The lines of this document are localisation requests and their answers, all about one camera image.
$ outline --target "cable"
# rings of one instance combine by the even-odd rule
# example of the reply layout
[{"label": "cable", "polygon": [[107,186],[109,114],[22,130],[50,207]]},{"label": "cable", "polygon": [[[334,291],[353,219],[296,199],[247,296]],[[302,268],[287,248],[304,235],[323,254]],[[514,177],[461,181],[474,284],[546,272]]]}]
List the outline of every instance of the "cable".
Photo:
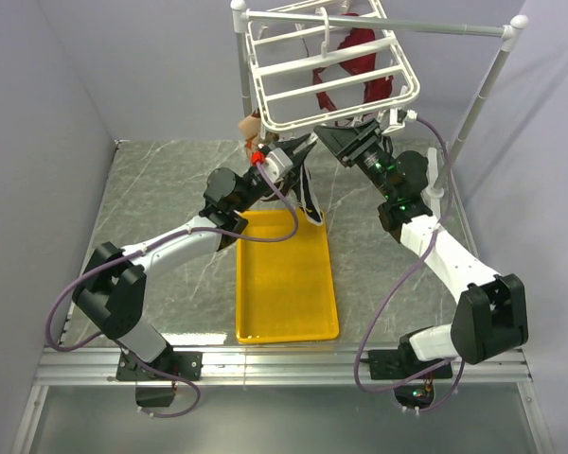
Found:
[{"label": "cable", "polygon": [[[421,123],[422,125],[426,126],[429,130],[431,130],[435,137],[437,138],[437,141],[439,142],[439,145],[442,148],[442,153],[444,154],[444,168],[448,169],[448,174],[447,174],[447,178],[448,181],[451,180],[451,176],[452,176],[452,169],[447,166],[448,163],[448,148],[446,147],[446,142],[444,142],[444,139],[442,138],[441,134],[437,131],[437,129],[428,121],[418,117],[417,118],[417,122]],[[443,225],[443,223],[446,221],[446,219],[448,218],[448,216],[451,213],[452,207],[453,207],[453,192],[450,190],[448,190],[448,195],[447,195],[447,204],[446,204],[446,209],[444,210],[444,215],[439,219],[439,224]],[[403,380],[394,383],[392,385],[388,385],[388,386],[384,386],[384,387],[380,387],[380,388],[366,388],[366,386],[364,386],[364,384],[362,384],[361,380],[360,380],[360,362],[362,360],[362,353],[364,352],[364,349],[366,347],[366,344],[368,343],[368,338],[370,337],[370,335],[372,334],[372,330],[374,329],[375,325],[377,324],[377,321],[379,319],[379,317],[381,316],[382,312],[385,310],[385,308],[387,307],[387,305],[389,304],[389,302],[391,301],[391,299],[393,298],[393,296],[396,294],[396,292],[398,291],[398,289],[402,286],[402,284],[404,284],[404,282],[406,282],[406,280],[416,271],[418,270],[418,268],[425,263],[425,259],[427,258],[427,256],[431,253],[431,251],[434,249],[435,247],[435,242],[437,241],[437,234],[438,234],[439,230],[438,229],[434,229],[434,232],[432,234],[431,240],[429,242],[429,245],[427,247],[427,250],[418,258],[417,262],[410,267],[410,269],[408,269],[402,276],[401,278],[398,280],[398,282],[396,282],[394,284],[394,286],[389,290],[389,292],[387,293],[387,295],[383,298],[381,306],[379,306],[379,309],[377,310],[377,312],[375,313],[375,316],[373,317],[373,319],[370,321],[370,323],[368,324],[368,329],[366,330],[362,340],[360,341],[360,345],[358,347],[358,351],[356,352],[356,356],[354,358],[353,361],[353,379],[356,383],[356,386],[364,391],[365,393],[384,393],[387,391],[392,391],[396,388],[398,388],[399,386],[403,386],[417,378],[420,378],[422,376],[424,376],[425,374],[428,374],[429,372],[435,370],[435,369],[439,369],[442,366],[445,366],[446,364],[450,363],[453,359],[452,358],[448,358],[448,359],[443,359],[441,361],[439,361],[437,364],[430,366],[420,372],[417,372],[416,374],[410,375],[406,378],[404,378]],[[456,389],[456,387],[458,386],[458,383],[461,379],[461,376],[463,375],[463,370],[465,369],[465,360],[461,360],[461,366],[459,368],[458,374],[456,376],[456,379],[454,381],[454,383],[452,384],[450,390],[440,399],[438,400],[435,404],[433,404],[431,407],[429,407],[428,409],[434,409],[439,407],[444,401],[446,401],[454,392],[454,390]]]},{"label": "cable", "polygon": [[[276,238],[259,238],[259,237],[255,237],[255,236],[246,236],[246,235],[235,234],[233,232],[227,232],[226,230],[218,229],[218,228],[215,228],[215,227],[195,227],[195,228],[192,228],[190,230],[180,230],[180,231],[174,232],[174,233],[172,233],[168,236],[164,236],[163,238],[160,238],[160,239],[154,241],[152,244],[150,244],[147,247],[146,251],[141,251],[141,250],[135,251],[134,253],[129,253],[128,255],[123,255],[123,256],[117,258],[116,260],[112,260],[112,261],[109,261],[109,262],[104,263],[102,265],[99,265],[98,267],[93,268],[92,270],[89,270],[88,272],[79,276],[76,280],[74,280],[71,284],[69,284],[66,288],[64,288],[63,291],[57,296],[56,300],[53,302],[50,310],[48,311],[48,316],[46,317],[46,323],[44,325],[44,338],[46,340],[46,344],[50,348],[52,348],[53,350],[66,353],[66,352],[73,352],[74,350],[77,350],[77,349],[83,347],[84,345],[86,345],[90,341],[99,337],[101,335],[100,331],[98,331],[97,333],[89,336],[88,338],[86,338],[86,339],[84,339],[84,340],[82,340],[82,341],[80,341],[80,342],[78,342],[74,345],[62,346],[62,345],[58,345],[55,342],[55,340],[52,338],[50,330],[51,330],[53,318],[55,317],[55,313],[57,312],[57,309],[61,306],[63,301],[65,301],[65,297],[70,292],[72,292],[74,290],[74,288],[76,288],[77,286],[82,284],[87,279],[89,279],[93,276],[96,276],[97,274],[99,274],[99,273],[101,273],[105,270],[108,270],[111,267],[114,267],[116,265],[119,265],[119,264],[124,263],[124,262],[129,261],[129,260],[133,260],[135,258],[138,258],[138,257],[142,256],[144,253],[153,251],[156,248],[159,248],[163,244],[168,243],[169,241],[171,241],[175,238],[178,238],[180,236],[186,236],[186,235],[191,235],[191,234],[195,234],[195,233],[200,233],[200,232],[211,232],[211,233],[221,234],[221,235],[224,235],[224,236],[231,236],[231,237],[236,238],[236,239],[245,239],[247,241],[255,241],[255,242],[260,242],[260,243],[275,243],[275,242],[279,242],[279,241],[285,241],[285,240],[293,237],[299,229],[299,218],[296,215],[296,212],[294,211],[293,206],[288,201],[288,199],[286,199],[286,197],[280,192],[280,190],[275,186],[275,184],[272,183],[272,181],[267,177],[267,174],[265,173],[263,166],[257,164],[257,170],[260,173],[263,180],[265,181],[265,183],[274,192],[274,194],[276,194],[277,197],[284,203],[284,206],[286,206],[288,211],[290,211],[291,215],[293,216],[294,226],[293,226],[293,229],[288,234],[286,234],[284,236],[276,237]],[[121,348],[126,348],[126,346],[123,345],[122,343],[120,343],[118,340],[116,340],[115,343],[117,343]],[[153,417],[156,417],[156,418],[175,418],[177,416],[182,416],[184,414],[189,413],[198,405],[198,402],[200,402],[201,392],[200,392],[200,388],[198,388],[198,386],[196,384],[194,384],[193,382],[191,382],[191,381],[189,381],[189,380],[187,380],[187,379],[185,379],[181,376],[171,375],[171,374],[167,374],[165,372],[158,371],[157,369],[152,368],[149,364],[146,364],[134,352],[131,352],[131,351],[129,351],[129,352],[130,352],[130,354],[132,354],[132,358],[136,361],[136,363],[142,369],[144,369],[147,372],[150,372],[154,375],[166,378],[169,381],[179,381],[181,383],[185,383],[187,386],[189,386],[191,389],[193,389],[194,392],[196,393],[196,399],[185,410],[182,410],[182,411],[179,411],[179,412],[176,412],[176,413],[156,413],[156,412],[153,412],[153,411],[142,409],[143,412],[145,412],[146,414],[149,414]]]}]

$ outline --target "yellow tray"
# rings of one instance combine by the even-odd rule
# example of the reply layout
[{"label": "yellow tray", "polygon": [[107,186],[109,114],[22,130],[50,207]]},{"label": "yellow tray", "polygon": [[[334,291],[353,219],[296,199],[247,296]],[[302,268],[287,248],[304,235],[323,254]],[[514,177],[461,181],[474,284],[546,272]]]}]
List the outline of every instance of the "yellow tray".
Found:
[{"label": "yellow tray", "polygon": [[[240,343],[325,341],[339,335],[326,225],[297,210],[299,230],[279,243],[238,242],[236,336]],[[287,210],[248,211],[245,235],[293,227]]]}]

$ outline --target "marble table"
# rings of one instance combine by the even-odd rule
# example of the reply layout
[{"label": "marble table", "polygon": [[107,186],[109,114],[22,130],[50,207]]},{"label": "marble table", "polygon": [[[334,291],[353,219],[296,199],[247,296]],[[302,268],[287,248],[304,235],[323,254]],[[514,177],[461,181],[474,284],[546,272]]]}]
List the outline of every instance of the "marble table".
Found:
[{"label": "marble table", "polygon": [[[400,141],[405,149],[426,152],[428,142]],[[115,155],[91,249],[104,241],[137,243],[170,230],[204,205],[206,178],[218,166],[242,173],[248,167],[235,141],[123,142]],[[383,295],[417,258],[386,234],[377,206],[382,196],[354,167],[345,169],[319,144],[308,158],[315,192],[326,211],[340,335],[326,343],[355,345]],[[279,208],[279,202],[258,209]],[[458,206],[446,227],[468,246]],[[176,345],[238,345],[235,336],[236,246],[174,270],[148,287],[145,317]],[[449,323],[454,301],[426,267],[399,290],[378,322],[371,343],[392,344],[410,331]],[[77,308],[67,343],[95,327]],[[90,346],[112,345],[97,339]]]}]

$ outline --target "metal pole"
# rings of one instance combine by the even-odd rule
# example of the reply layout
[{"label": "metal pole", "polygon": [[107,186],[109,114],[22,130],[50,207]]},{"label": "metal pole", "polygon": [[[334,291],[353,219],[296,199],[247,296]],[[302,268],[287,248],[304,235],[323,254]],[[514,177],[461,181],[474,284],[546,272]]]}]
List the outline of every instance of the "metal pole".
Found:
[{"label": "metal pole", "polygon": [[488,75],[486,76],[482,87],[480,88],[480,93],[473,100],[473,104],[471,104],[470,111],[467,114],[465,121],[463,122],[463,126],[461,127],[461,130],[454,140],[453,147],[451,148],[448,154],[448,159],[446,160],[446,165],[441,169],[439,175],[437,176],[437,180],[435,180],[435,190],[441,189],[444,185],[444,182],[446,181],[446,177],[448,175],[448,169],[454,164],[454,161],[465,145],[465,141],[470,134],[471,128],[473,128],[475,120],[477,120],[477,117],[482,112],[482,108],[484,107],[484,104],[488,99],[490,90],[492,90],[494,82],[499,77],[499,74],[501,74],[501,70],[503,69],[503,66],[505,66],[505,62],[507,61],[508,57],[509,52],[506,52],[503,49],[499,50],[499,53],[496,56],[494,63],[490,67],[490,71],[488,71]]},{"label": "metal pole", "polygon": [[[324,24],[324,17],[314,14],[293,14],[286,12],[251,11],[243,13],[243,19],[260,22],[293,22],[296,24]],[[450,35],[490,36],[501,38],[505,33],[502,26],[468,26],[466,24],[431,24],[428,22],[399,21],[373,17],[329,16],[330,26],[372,28],[377,30],[410,30],[421,33]]]},{"label": "metal pole", "polygon": [[244,45],[244,34],[236,33],[238,43],[238,65],[240,66],[240,84],[242,91],[242,108],[244,117],[253,112],[253,106],[250,102],[250,71],[248,62],[246,61],[246,46]]}]

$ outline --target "white wall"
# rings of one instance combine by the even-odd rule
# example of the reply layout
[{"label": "white wall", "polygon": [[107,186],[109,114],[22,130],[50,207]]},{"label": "white wall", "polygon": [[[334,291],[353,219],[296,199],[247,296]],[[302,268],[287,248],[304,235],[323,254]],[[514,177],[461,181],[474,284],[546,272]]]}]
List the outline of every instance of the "white wall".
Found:
[{"label": "white wall", "polygon": [[568,0],[530,24],[456,166],[483,258],[525,283],[525,353],[557,452],[568,453]]},{"label": "white wall", "polygon": [[52,299],[80,271],[114,142],[38,5],[0,1],[0,453]]},{"label": "white wall", "polygon": [[[239,138],[229,0],[38,1],[115,137]],[[523,2],[388,0],[384,6],[392,18],[500,26]],[[268,9],[293,0],[247,3]],[[416,107],[452,136],[498,40],[411,33],[399,39],[422,83]],[[291,55],[304,57],[302,44],[295,45]],[[411,132],[428,134],[420,127]]]}]

